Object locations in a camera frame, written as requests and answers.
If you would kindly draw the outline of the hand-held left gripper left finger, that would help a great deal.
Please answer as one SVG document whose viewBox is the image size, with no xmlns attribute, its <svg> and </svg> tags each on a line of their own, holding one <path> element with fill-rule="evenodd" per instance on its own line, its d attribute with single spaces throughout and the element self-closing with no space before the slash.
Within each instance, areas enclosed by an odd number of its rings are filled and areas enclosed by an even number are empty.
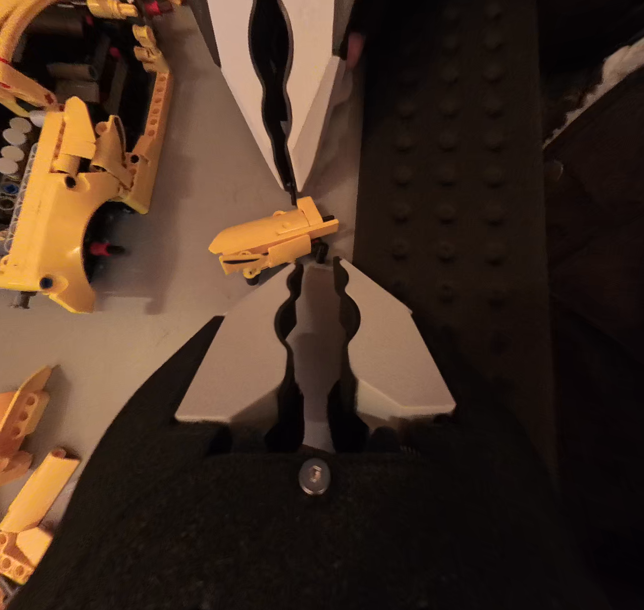
<svg viewBox="0 0 644 610">
<path fill-rule="evenodd" d="M 178 406 L 177 421 L 302 428 L 303 396 L 287 341 L 302 279 L 302 265 L 288 264 L 225 314 Z"/>
</svg>

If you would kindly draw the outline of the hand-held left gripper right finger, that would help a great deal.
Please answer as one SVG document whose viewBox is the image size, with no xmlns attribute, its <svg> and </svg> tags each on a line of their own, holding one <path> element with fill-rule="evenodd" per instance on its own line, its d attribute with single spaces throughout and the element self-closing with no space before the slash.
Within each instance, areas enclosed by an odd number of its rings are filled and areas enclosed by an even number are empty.
<svg viewBox="0 0 644 610">
<path fill-rule="evenodd" d="M 346 332 L 343 396 L 369 431 L 402 430 L 455 412 L 456 403 L 412 311 L 344 259 L 335 290 Z"/>
</svg>

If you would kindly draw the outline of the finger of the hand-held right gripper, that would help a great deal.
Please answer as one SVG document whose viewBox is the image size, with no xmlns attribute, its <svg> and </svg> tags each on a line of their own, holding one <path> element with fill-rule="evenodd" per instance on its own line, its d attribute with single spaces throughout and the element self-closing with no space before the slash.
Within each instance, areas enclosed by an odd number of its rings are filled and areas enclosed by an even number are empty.
<svg viewBox="0 0 644 610">
<path fill-rule="evenodd" d="M 290 104 L 286 146 L 302 193 L 322 147 L 346 70 L 342 44 L 354 0 L 279 0 L 291 53 L 285 92 Z"/>
<path fill-rule="evenodd" d="M 206 0 L 221 73 L 280 187 L 296 203 L 287 140 L 292 35 L 281 0 Z"/>
</svg>

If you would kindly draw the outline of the yellow brick panel piece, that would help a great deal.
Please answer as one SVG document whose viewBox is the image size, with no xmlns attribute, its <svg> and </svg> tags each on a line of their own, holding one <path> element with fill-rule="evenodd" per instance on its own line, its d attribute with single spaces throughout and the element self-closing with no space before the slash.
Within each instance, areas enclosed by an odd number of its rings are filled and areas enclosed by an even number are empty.
<svg viewBox="0 0 644 610">
<path fill-rule="evenodd" d="M 217 256 L 226 275 L 240 274 L 249 285 L 273 268 L 312 256 L 326 262 L 329 246 L 325 237 L 340 226 L 334 215 L 322 215 L 313 198 L 301 197 L 289 211 L 225 228 L 214 237 L 208 250 Z"/>
</svg>

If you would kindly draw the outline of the yellow brick car model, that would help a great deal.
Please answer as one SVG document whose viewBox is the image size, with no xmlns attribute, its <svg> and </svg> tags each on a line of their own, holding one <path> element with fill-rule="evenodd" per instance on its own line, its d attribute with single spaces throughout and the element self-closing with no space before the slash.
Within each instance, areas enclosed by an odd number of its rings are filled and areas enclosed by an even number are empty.
<svg viewBox="0 0 644 610">
<path fill-rule="evenodd" d="M 93 312 L 122 254 L 118 208 L 149 212 L 173 93 L 153 19 L 184 0 L 1 0 L 1 288 Z"/>
</svg>

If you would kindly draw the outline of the pile of yellow brick pieces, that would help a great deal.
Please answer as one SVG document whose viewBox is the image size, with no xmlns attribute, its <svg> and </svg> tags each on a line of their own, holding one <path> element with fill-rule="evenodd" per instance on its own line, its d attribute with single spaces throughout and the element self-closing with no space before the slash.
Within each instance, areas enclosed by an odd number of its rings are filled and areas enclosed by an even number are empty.
<svg viewBox="0 0 644 610">
<path fill-rule="evenodd" d="M 21 588 L 35 572 L 53 541 L 43 520 L 80 464 L 56 446 L 34 468 L 34 456 L 22 449 L 49 403 L 46 385 L 52 372 L 53 367 L 45 366 L 17 389 L 1 393 L 1 485 L 29 475 L 1 514 L 1 585 Z"/>
</svg>

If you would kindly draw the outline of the person's right hand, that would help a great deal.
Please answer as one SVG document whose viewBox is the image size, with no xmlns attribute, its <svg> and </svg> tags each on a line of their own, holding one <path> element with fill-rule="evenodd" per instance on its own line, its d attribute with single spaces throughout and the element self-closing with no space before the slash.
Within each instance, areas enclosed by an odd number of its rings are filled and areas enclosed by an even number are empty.
<svg viewBox="0 0 644 610">
<path fill-rule="evenodd" d="M 350 31 L 344 42 L 346 47 L 345 70 L 350 72 L 356 69 L 361 60 L 366 45 L 366 33 L 365 31 Z"/>
</svg>

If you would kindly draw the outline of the black studded mat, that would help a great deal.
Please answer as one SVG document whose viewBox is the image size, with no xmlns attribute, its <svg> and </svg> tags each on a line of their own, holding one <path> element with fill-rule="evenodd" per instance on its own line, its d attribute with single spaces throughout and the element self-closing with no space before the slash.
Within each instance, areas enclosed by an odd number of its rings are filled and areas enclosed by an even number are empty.
<svg viewBox="0 0 644 610">
<path fill-rule="evenodd" d="M 353 264 L 456 353 L 557 472 L 536 0 L 383 0 Z"/>
</svg>

